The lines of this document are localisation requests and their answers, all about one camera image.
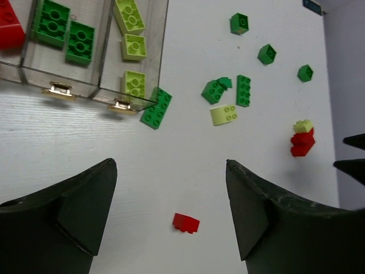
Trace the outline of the red lego bricks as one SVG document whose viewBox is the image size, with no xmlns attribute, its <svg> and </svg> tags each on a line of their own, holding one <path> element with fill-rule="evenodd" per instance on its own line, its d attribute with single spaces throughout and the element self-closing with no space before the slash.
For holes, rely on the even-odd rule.
<svg viewBox="0 0 365 274">
<path fill-rule="evenodd" d="M 290 149 L 293 157 L 304 157 L 315 144 L 314 127 L 309 132 L 296 133 L 290 139 L 292 148 Z"/>
</svg>

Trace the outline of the small red lego brick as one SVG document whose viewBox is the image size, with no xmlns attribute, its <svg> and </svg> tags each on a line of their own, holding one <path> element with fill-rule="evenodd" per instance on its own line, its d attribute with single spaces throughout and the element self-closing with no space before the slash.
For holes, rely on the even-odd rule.
<svg viewBox="0 0 365 274">
<path fill-rule="evenodd" d="M 174 229 L 177 229 L 180 232 L 193 234 L 198 231 L 200 221 L 187 215 L 175 213 L 172 225 Z"/>
</svg>

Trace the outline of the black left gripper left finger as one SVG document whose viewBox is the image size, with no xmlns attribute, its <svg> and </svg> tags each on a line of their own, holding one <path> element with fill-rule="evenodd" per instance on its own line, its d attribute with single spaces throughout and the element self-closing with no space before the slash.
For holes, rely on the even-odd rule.
<svg viewBox="0 0 365 274">
<path fill-rule="evenodd" d="M 1 204 L 1 273 L 89 273 L 117 182 L 112 158 Z"/>
</svg>

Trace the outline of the lime small lego brick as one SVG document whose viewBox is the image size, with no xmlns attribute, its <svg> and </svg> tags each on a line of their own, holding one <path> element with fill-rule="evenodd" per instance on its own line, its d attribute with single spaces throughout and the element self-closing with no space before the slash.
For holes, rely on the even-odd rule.
<svg viewBox="0 0 365 274">
<path fill-rule="evenodd" d="M 310 120 L 299 120 L 293 125 L 293 130 L 296 134 L 308 133 L 312 130 L 313 123 Z"/>
</svg>

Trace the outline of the red rounded lego brick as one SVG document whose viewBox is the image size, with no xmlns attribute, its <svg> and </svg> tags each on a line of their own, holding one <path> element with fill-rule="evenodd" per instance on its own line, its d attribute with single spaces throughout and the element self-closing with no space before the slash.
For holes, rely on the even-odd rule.
<svg viewBox="0 0 365 274">
<path fill-rule="evenodd" d="M 17 49 L 23 46 L 25 32 L 8 0 L 1 0 L 1 50 Z"/>
</svg>

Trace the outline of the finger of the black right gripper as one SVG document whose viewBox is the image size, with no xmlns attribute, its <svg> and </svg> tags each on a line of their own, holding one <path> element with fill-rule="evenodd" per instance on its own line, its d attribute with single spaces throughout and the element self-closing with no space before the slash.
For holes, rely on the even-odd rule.
<svg viewBox="0 0 365 274">
<path fill-rule="evenodd" d="M 356 180 L 364 180 L 364 159 L 339 160 L 333 166 Z"/>
<path fill-rule="evenodd" d="M 345 137 L 343 139 L 343 143 L 361 150 L 365 150 L 365 133 Z"/>
</svg>

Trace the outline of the green curved lego brick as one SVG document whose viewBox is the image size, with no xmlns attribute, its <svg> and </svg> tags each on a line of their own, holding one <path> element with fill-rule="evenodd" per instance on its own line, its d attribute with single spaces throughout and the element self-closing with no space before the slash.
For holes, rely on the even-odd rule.
<svg viewBox="0 0 365 274">
<path fill-rule="evenodd" d="M 221 77 L 217 79 L 218 84 L 224 89 L 227 90 L 229 88 L 232 88 L 232 80 L 228 77 Z"/>
</svg>

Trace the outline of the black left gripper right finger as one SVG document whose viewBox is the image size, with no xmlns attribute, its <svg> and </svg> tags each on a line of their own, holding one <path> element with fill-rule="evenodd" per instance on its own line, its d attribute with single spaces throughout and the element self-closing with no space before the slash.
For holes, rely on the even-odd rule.
<svg viewBox="0 0 365 274">
<path fill-rule="evenodd" d="M 235 160 L 226 187 L 240 258 L 249 273 L 363 273 L 364 210 L 321 204 Z"/>
</svg>

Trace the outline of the green rounded lego brick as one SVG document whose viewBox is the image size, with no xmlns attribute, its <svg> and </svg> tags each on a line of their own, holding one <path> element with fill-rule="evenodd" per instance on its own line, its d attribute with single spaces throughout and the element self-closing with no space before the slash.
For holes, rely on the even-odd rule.
<svg viewBox="0 0 365 274">
<path fill-rule="evenodd" d="M 82 66 L 92 61 L 95 28 L 71 21 L 68 33 L 65 60 Z"/>
</svg>

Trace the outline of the lime 2x3 lego brick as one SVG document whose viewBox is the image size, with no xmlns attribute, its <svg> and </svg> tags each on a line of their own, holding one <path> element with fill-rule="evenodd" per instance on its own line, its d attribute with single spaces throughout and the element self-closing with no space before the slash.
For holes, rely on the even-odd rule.
<svg viewBox="0 0 365 274">
<path fill-rule="evenodd" d="M 115 0 L 113 12 L 122 35 L 138 35 L 145 30 L 145 23 L 135 0 Z"/>
</svg>

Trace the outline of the lime 2x2 lego brick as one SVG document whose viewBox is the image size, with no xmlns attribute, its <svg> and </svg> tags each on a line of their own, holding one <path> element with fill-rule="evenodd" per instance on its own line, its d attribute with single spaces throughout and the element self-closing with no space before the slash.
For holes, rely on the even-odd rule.
<svg viewBox="0 0 365 274">
<path fill-rule="evenodd" d="M 127 61 L 142 61 L 147 57 L 145 37 L 125 34 L 121 40 L 122 58 Z"/>
<path fill-rule="evenodd" d="M 126 100 L 137 101 L 137 98 L 145 98 L 145 74 L 125 70 L 121 78 L 121 92 L 126 94 Z"/>
</svg>

